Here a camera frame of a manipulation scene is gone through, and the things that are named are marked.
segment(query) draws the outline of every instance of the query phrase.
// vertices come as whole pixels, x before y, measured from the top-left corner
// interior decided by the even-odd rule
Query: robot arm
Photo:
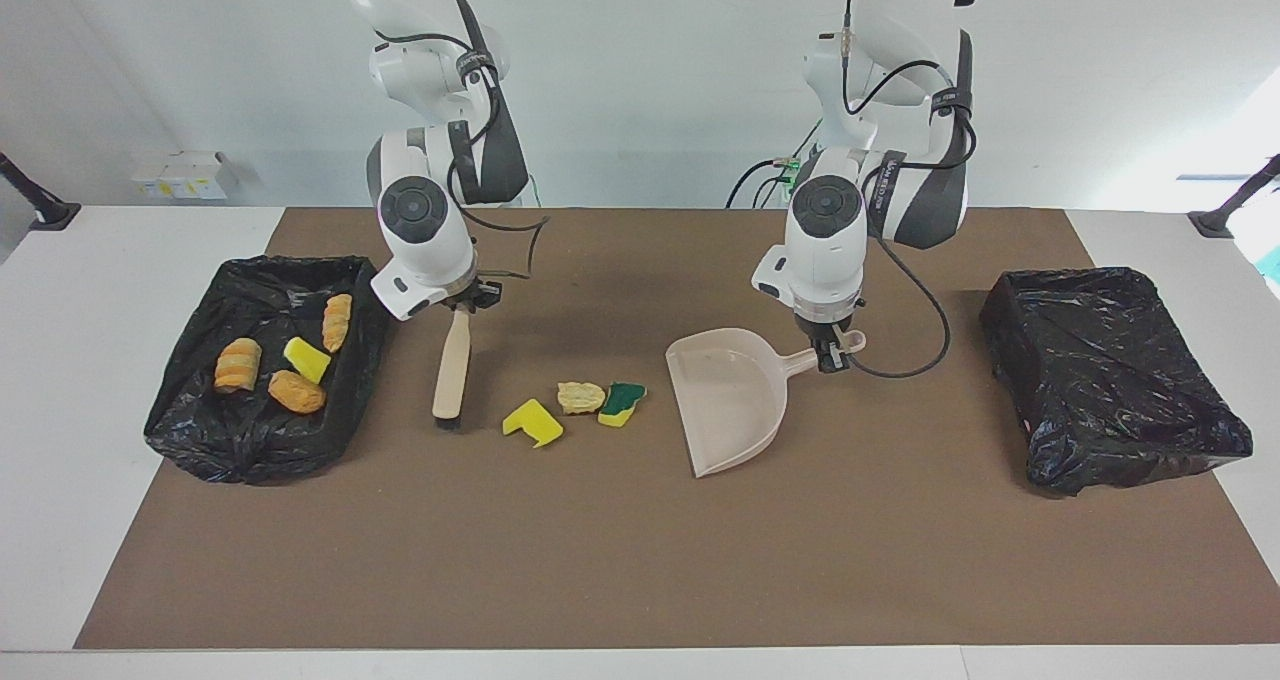
[[[502,42],[466,0],[351,0],[383,44],[370,73],[426,127],[383,136],[369,155],[369,192],[393,259],[374,279],[390,312],[407,320],[445,302],[497,302],[476,277],[476,252],[456,201],[502,204],[529,179],[502,95]]]
[[[851,366],[868,234],[929,248],[964,219],[973,51],[954,6],[972,1],[858,0],[856,33],[824,35],[806,58],[822,150],[796,178],[786,245],[753,284],[795,311],[824,373]]]

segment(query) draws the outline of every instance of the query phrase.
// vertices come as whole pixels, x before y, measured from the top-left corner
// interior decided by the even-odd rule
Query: cable
[[[942,304],[938,302],[938,298],[934,297],[934,295],[929,291],[928,286],[925,286],[924,282],[920,280],[920,278],[916,277],[915,273],[913,273],[909,266],[906,266],[906,263],[902,263],[902,259],[897,256],[891,247],[888,247],[888,243],[884,242],[884,238],[877,238],[877,241],[879,242],[879,246],[884,251],[884,255],[887,255],[888,259],[893,261],[893,265],[899,266],[899,270],[906,274],[906,277],[910,278],[913,283],[915,283],[915,287],[920,288],[920,292],[924,293],[924,297],[929,298],[929,305],[932,305],[933,310],[938,312],[938,319],[942,320],[942,350],[938,351],[937,357],[933,357],[933,360],[931,360],[928,364],[915,370],[909,370],[906,373],[884,373],[883,370],[873,370],[859,362],[856,357],[850,357],[850,362],[852,362],[852,365],[856,369],[861,370],[863,373],[867,373],[868,375],[873,375],[876,378],[882,378],[884,380],[905,380],[908,378],[916,378],[919,375],[924,375],[929,370],[933,370],[934,368],[941,365],[941,362],[946,360],[947,352],[951,352],[951,321],[947,320],[947,311],[942,309]]]
[[[536,202],[539,207],[543,206],[543,193],[538,192],[538,178],[535,178],[532,173],[529,174],[529,183],[534,184],[534,202]]]
[[[966,136],[969,136],[969,150],[960,156],[960,160],[951,163],[904,163],[902,168],[909,170],[955,170],[968,163],[974,152],[978,152],[978,132],[973,129],[964,110],[956,111],[956,123],[960,123]]]
[[[751,200],[751,210],[762,210],[764,206],[768,205],[769,198],[760,197],[760,193],[764,192],[764,188],[771,188],[769,196],[772,196],[773,191],[778,188],[778,184],[782,184],[785,182],[786,178],[783,178],[782,175],[778,175],[777,178],[765,178],[764,182],[760,183],[760,187],[755,188],[755,197]]]
[[[854,27],[854,0],[845,0],[845,29]]]
[[[484,127],[480,128],[480,132],[476,133],[475,137],[467,141],[468,147],[472,147],[475,146],[476,142],[480,142],[480,138],[488,134],[489,129],[493,129],[494,123],[497,123],[498,120],[498,114],[502,101],[497,95],[497,87],[489,83],[488,76],[485,76],[485,88],[488,88],[489,91],[489,120],[486,120]],[[515,278],[517,280],[534,279],[534,255],[538,251],[538,241],[543,236],[543,228],[545,228],[545,225],[552,220],[550,216],[544,215],[541,220],[531,225],[500,225],[498,223],[489,223],[489,220],[481,220],[480,218],[476,218],[474,214],[471,214],[471,211],[468,211],[466,206],[462,205],[462,202],[458,202],[457,193],[453,192],[453,179],[457,177],[457,174],[458,174],[458,161],[457,159],[454,159],[452,163],[449,163],[449,170],[448,173],[445,173],[444,184],[445,190],[449,193],[449,200],[453,201],[453,205],[457,206],[458,211],[462,213],[463,218],[471,220],[472,223],[480,225],[481,228],[488,228],[490,231],[495,231],[499,233],[529,233],[529,232],[534,233],[534,236],[529,239],[529,256],[526,256],[525,259],[524,273],[516,273],[513,270],[480,270],[480,273],[477,274],[485,278]],[[534,186],[534,193],[536,196],[538,184]]]
[[[819,118],[818,122],[813,124],[813,129],[809,129],[809,134],[805,136],[803,141],[800,141],[800,145],[796,147],[796,151],[791,152],[791,158],[795,158],[796,160],[800,160],[800,152],[803,152],[804,147],[806,146],[806,143],[809,143],[809,141],[813,140],[813,136],[818,134],[818,128],[819,127],[822,127],[822,118]],[[769,193],[767,196],[764,196],[764,202],[760,204],[760,207],[768,207],[769,206],[769,202],[773,200],[773,192],[777,188],[782,187],[782,184],[786,184],[783,182],[783,181],[786,181],[786,178],[787,178],[787,169],[783,168],[782,172],[778,173],[778,177],[774,178],[774,181],[777,181],[777,182],[772,184],[772,187],[769,188]]]
[[[772,165],[773,165],[773,160],[762,160],[762,161],[758,161],[755,165],[751,165],[751,168],[748,169],[746,173],[742,173],[742,177],[737,179],[737,184],[733,184],[733,191],[728,193],[728,201],[724,204],[724,210],[730,210],[733,206],[733,198],[737,197],[737,191],[740,191],[742,188],[742,184],[746,184],[746,181],[751,175],[754,175],[759,170],[763,170],[765,168],[771,168]]]
[[[374,33],[378,35],[378,37],[384,38],[384,41],[387,41],[387,42],[389,42],[392,45],[404,45],[407,42],[419,42],[419,41],[424,41],[425,38],[443,38],[444,42],[452,42],[453,45],[456,45],[458,47],[462,47],[462,50],[465,50],[467,53],[475,53],[475,47],[471,47],[466,42],[462,42],[461,38],[456,38],[453,36],[447,36],[444,33],[416,33],[416,35],[412,35],[412,36],[402,36],[402,37],[387,36],[387,35],[381,33],[380,29],[375,29]]]
[[[969,123],[969,118],[965,115],[959,115],[956,120],[960,120],[960,123],[964,124],[965,133],[969,136],[969,150],[964,152],[964,156],[960,160],[954,163],[904,163],[901,168],[905,170],[955,170],[960,165],[972,160],[974,152],[978,152],[978,133],[973,129],[973,124]],[[863,179],[863,197],[867,197],[868,186],[873,179],[879,177],[883,169],[883,165],[878,165]]]
[[[865,110],[868,105],[870,105],[872,100],[874,100],[876,96],[879,95],[879,91],[882,91],[884,88],[884,86],[887,86],[887,83],[891,82],[892,78],[896,78],[896,77],[901,76],[902,73],[905,73],[905,70],[910,70],[913,68],[932,68],[934,70],[938,70],[938,73],[942,72],[942,65],[938,65],[937,61],[932,61],[932,60],[913,60],[913,61],[909,61],[905,65],[899,65],[897,68],[895,68],[893,70],[891,70],[890,74],[884,76],[884,78],[876,86],[876,88],[873,88],[873,91],[869,92],[867,95],[867,97],[864,97],[863,101],[860,101],[858,104],[858,108],[850,110],[850,106],[849,106],[849,64],[845,63],[845,68],[844,68],[844,78],[845,78],[845,81],[844,81],[845,82],[845,111],[849,111],[850,115],[858,115],[860,111]]]

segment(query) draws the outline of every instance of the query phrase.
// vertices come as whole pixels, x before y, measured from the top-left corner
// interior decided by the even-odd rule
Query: white table
[[[261,254],[280,215],[87,207],[0,266],[0,677],[1280,677],[1280,645],[72,652],[160,462],[141,426],[173,342],[220,261]],[[1280,302],[1231,243],[1199,238],[1180,215],[1071,220],[1098,265],[1156,279],[1204,371],[1252,425],[1256,456],[1217,476],[1277,574]]]

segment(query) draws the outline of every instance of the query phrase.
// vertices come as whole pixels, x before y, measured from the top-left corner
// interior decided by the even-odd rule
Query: beige dustpan
[[[851,352],[867,344],[861,333],[849,339]],[[813,350],[782,357],[741,329],[710,330],[668,347],[694,476],[728,470],[769,447],[787,410],[787,379],[817,366]]]

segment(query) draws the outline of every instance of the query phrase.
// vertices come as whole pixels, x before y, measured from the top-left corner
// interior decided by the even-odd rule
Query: yellow sponge piece
[[[515,412],[502,421],[502,434],[508,435],[516,430],[525,430],[525,434],[535,439],[535,448],[549,446],[564,434],[561,425],[543,403],[531,400],[516,409]]]
[[[600,425],[622,428],[622,425],[627,424],[627,420],[631,420],[631,416],[636,412],[636,406],[648,394],[649,391],[644,385],[613,383],[609,387],[608,402],[604,402],[600,415],[596,416]]]
[[[332,359],[323,351],[311,347],[302,338],[293,338],[284,346],[284,360],[307,380],[320,384],[324,371],[329,369]]]

